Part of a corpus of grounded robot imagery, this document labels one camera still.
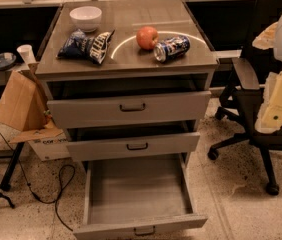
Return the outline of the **grey bottom drawer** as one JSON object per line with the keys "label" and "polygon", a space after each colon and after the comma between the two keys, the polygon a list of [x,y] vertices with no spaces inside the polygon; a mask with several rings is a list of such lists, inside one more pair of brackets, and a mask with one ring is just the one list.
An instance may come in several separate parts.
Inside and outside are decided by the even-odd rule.
{"label": "grey bottom drawer", "polygon": [[201,228],[181,154],[90,161],[78,240],[116,240]]}

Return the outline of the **blue soda can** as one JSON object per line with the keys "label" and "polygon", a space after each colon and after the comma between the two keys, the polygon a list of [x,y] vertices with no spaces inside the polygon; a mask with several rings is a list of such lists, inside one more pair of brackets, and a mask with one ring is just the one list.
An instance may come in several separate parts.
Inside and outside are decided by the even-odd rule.
{"label": "blue soda can", "polygon": [[170,37],[156,44],[153,50],[154,57],[157,61],[165,63],[185,55],[189,51],[190,46],[190,40],[185,35]]}

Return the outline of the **red apple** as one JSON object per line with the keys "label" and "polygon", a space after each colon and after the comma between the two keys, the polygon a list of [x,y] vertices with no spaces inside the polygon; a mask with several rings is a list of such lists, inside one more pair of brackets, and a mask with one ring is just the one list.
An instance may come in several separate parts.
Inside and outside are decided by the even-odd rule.
{"label": "red apple", "polygon": [[140,48],[152,50],[158,41],[157,29],[151,26],[140,28],[136,34],[136,40]]}

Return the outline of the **grey drawer cabinet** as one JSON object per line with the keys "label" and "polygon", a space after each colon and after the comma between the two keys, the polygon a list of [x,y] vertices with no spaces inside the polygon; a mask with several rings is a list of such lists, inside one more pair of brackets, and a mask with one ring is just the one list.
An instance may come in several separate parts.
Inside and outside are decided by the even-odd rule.
{"label": "grey drawer cabinet", "polygon": [[[96,65],[57,57],[74,30],[69,13],[75,6],[65,4],[36,72],[48,102],[209,91],[218,60],[183,1],[112,0],[96,5],[103,12],[101,31],[114,32],[105,60]],[[146,25],[155,27],[162,39],[187,36],[189,51],[165,63],[157,61],[136,42],[136,32]],[[198,132],[201,119],[61,129],[69,143]]]}

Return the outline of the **black office chair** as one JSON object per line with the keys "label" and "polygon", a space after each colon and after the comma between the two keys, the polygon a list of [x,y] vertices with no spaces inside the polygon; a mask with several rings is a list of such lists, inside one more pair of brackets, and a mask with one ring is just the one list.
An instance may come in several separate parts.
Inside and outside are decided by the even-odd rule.
{"label": "black office chair", "polygon": [[282,0],[256,0],[241,55],[232,60],[229,81],[219,97],[220,106],[215,113],[216,119],[226,117],[240,124],[244,131],[212,145],[208,152],[208,157],[215,160],[220,148],[247,140],[260,150],[269,179],[266,191],[270,195],[279,193],[270,152],[282,151],[282,128],[271,134],[263,134],[255,130],[254,123],[264,101],[266,78],[271,73],[282,71],[282,62],[274,57],[272,49],[255,48],[252,42],[266,27],[278,21],[281,15]]}

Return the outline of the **white cardboard box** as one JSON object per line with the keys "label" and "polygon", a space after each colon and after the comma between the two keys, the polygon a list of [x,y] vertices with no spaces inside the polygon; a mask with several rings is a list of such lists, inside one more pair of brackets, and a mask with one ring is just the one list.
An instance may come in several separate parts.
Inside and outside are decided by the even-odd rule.
{"label": "white cardboard box", "polygon": [[49,121],[42,129],[23,131],[10,141],[11,144],[21,142],[27,142],[41,161],[69,157],[67,138],[53,121]]}

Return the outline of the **grey middle drawer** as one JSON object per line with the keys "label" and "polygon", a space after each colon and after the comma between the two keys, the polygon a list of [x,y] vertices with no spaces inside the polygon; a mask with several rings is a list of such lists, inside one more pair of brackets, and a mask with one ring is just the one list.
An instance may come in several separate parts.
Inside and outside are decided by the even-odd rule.
{"label": "grey middle drawer", "polygon": [[198,132],[155,136],[69,142],[67,149],[74,161],[107,160],[173,153],[196,149]]}

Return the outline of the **grey top drawer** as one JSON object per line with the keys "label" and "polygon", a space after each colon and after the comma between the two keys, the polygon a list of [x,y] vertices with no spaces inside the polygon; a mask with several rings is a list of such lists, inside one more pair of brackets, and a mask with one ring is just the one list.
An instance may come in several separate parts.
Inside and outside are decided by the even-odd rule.
{"label": "grey top drawer", "polygon": [[52,100],[48,108],[59,128],[119,126],[201,119],[209,91]]}

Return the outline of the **brown paper bag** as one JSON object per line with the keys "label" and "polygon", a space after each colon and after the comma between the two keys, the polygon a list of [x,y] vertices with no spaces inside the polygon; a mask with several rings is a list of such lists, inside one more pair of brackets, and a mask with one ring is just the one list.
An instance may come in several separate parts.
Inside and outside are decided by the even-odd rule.
{"label": "brown paper bag", "polygon": [[46,97],[35,76],[37,63],[13,70],[0,98],[0,123],[19,131],[42,129],[47,124]]}

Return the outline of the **white bowl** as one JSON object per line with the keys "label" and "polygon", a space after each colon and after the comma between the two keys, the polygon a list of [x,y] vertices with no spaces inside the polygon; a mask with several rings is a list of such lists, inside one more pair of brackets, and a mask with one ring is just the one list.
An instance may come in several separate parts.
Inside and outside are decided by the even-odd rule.
{"label": "white bowl", "polygon": [[95,6],[82,6],[73,9],[69,16],[78,29],[92,32],[101,24],[102,10]]}

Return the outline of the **black table leg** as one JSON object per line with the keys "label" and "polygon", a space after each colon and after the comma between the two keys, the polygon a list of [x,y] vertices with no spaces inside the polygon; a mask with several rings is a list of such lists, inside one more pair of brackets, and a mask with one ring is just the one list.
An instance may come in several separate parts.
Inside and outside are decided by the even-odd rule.
{"label": "black table leg", "polygon": [[22,152],[23,146],[24,146],[23,142],[18,143],[16,148],[13,151],[13,154],[12,154],[12,157],[11,157],[10,162],[8,164],[8,167],[6,169],[6,172],[5,172],[5,174],[2,178],[2,181],[0,183],[0,189],[3,190],[3,191],[9,191],[10,188],[11,188],[10,180],[11,180],[11,177],[13,175],[14,169],[15,169],[17,163],[18,163],[18,160],[19,160],[20,154]]}

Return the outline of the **blue chip bag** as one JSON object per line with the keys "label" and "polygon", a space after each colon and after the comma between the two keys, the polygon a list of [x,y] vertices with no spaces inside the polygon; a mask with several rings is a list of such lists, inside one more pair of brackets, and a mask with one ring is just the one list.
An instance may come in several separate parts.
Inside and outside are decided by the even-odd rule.
{"label": "blue chip bag", "polygon": [[57,57],[69,59],[87,59],[94,64],[101,65],[107,55],[114,32],[103,32],[89,37],[81,29],[72,32]]}

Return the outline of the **dark plate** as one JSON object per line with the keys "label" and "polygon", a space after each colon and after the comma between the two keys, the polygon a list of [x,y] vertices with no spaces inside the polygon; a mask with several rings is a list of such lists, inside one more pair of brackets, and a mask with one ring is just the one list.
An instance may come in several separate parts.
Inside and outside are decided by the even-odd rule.
{"label": "dark plate", "polygon": [[0,71],[10,69],[16,61],[16,56],[10,52],[0,53]]}

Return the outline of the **white paper cup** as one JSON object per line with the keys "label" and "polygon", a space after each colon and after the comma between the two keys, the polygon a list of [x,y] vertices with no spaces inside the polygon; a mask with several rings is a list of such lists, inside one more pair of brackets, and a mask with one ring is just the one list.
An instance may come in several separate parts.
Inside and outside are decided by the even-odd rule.
{"label": "white paper cup", "polygon": [[26,64],[33,64],[36,62],[31,45],[21,45],[17,48],[17,52]]}

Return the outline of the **grey drawer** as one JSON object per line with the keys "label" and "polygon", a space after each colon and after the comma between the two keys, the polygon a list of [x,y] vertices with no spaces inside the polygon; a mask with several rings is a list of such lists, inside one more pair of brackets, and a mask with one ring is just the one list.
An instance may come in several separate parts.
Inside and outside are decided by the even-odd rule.
{"label": "grey drawer", "polygon": [[209,91],[52,100],[48,108],[59,128],[119,126],[201,119]]}
{"label": "grey drawer", "polygon": [[155,136],[69,142],[67,149],[74,161],[107,160],[173,153],[196,149],[198,132]]}
{"label": "grey drawer", "polygon": [[201,228],[181,154],[90,161],[78,240],[116,240]]}

